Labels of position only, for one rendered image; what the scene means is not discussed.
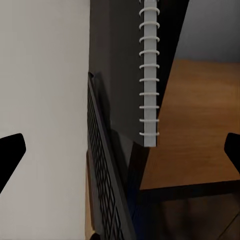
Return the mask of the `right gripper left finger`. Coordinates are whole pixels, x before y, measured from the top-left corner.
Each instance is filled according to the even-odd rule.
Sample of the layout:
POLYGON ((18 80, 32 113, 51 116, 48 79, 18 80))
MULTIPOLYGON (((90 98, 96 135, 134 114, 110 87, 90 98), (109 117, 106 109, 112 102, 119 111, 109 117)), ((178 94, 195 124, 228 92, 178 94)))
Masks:
POLYGON ((0 193, 26 152, 22 133, 0 139, 0 193))

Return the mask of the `notebook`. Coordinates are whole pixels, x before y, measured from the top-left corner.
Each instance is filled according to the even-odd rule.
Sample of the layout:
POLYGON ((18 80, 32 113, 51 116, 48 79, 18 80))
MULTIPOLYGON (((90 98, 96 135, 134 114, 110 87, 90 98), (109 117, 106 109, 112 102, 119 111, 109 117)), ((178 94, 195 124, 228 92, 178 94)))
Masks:
POLYGON ((159 0, 109 0, 110 128, 156 147, 159 0))

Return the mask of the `keyboard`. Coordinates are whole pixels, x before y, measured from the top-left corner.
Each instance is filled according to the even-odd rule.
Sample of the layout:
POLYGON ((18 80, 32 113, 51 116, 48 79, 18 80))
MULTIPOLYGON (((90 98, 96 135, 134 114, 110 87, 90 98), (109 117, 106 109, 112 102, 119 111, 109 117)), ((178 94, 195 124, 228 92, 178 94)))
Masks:
POLYGON ((87 128, 104 240, 138 240, 89 71, 87 128))

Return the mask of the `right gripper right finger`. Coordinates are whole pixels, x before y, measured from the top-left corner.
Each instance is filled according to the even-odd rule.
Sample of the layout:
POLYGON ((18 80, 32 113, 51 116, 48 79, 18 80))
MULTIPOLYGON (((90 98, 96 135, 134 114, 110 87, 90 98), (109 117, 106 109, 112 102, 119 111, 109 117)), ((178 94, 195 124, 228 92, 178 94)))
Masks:
POLYGON ((224 151, 240 173, 240 135, 228 133, 224 151))

